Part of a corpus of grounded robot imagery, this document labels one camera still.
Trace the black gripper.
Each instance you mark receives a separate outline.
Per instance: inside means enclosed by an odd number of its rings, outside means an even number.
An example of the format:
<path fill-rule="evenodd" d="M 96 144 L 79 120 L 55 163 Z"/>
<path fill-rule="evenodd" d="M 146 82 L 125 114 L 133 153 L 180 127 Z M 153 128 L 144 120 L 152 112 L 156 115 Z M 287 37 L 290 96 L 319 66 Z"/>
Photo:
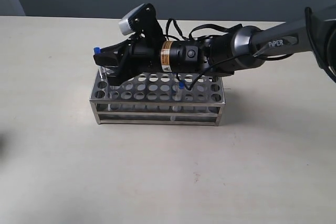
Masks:
<path fill-rule="evenodd" d="M 101 48 L 94 54 L 97 66 L 113 67 L 109 84 L 118 86 L 144 72 L 198 73 L 203 68 L 201 46 L 194 41 L 160 41 L 148 45 L 145 39 L 127 39 Z"/>

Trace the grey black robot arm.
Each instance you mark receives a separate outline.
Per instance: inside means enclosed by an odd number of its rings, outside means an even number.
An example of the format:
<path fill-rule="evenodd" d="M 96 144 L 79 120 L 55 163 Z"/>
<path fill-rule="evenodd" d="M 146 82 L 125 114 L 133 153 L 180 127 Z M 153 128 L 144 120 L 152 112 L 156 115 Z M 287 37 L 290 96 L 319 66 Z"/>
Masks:
<path fill-rule="evenodd" d="M 141 4 L 119 22 L 127 39 L 95 48 L 97 66 L 108 68 L 108 82 L 118 86 L 142 73 L 232 76 L 238 70 L 260 67 L 310 51 L 318 66 L 335 79 L 335 6 L 314 12 L 307 7 L 302 19 L 266 30 L 241 24 L 230 28 L 205 24 L 215 35 L 173 37 L 162 28 L 152 4 Z"/>

